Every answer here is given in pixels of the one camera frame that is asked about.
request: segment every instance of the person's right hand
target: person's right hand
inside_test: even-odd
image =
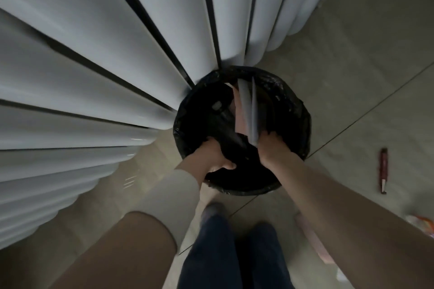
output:
[[[269,169],[276,162],[288,160],[291,150],[276,132],[263,131],[258,140],[258,153],[261,164]]]

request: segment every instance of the trash bag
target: trash bag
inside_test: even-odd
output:
[[[279,77],[255,67],[214,70],[202,78],[182,101],[173,136],[182,158],[192,154],[208,137],[214,137],[224,156],[236,169],[208,173],[205,182],[222,193],[258,195],[280,187],[274,174],[261,165],[258,150],[247,137],[235,133],[235,116],[230,110],[233,90],[245,79],[256,83],[267,106],[266,129],[275,131],[290,150],[305,159],[310,149],[311,117],[303,102]]]

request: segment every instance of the blue jeans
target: blue jeans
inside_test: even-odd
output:
[[[182,266],[177,289],[294,289],[277,234],[254,227],[235,243],[227,220],[214,215],[202,225]]]

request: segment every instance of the person's left hand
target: person's left hand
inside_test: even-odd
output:
[[[208,172],[217,171],[220,168],[229,170],[236,168],[236,164],[224,157],[219,142],[213,137],[208,137],[208,140],[203,142],[194,154],[197,154],[198,158],[209,166]]]

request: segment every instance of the leg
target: leg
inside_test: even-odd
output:
[[[242,289],[229,224],[220,213],[204,217],[206,212],[207,209],[202,215],[199,236],[182,266],[177,289]]]
[[[294,289],[276,230],[268,223],[253,228],[246,238],[246,253],[254,289]]]

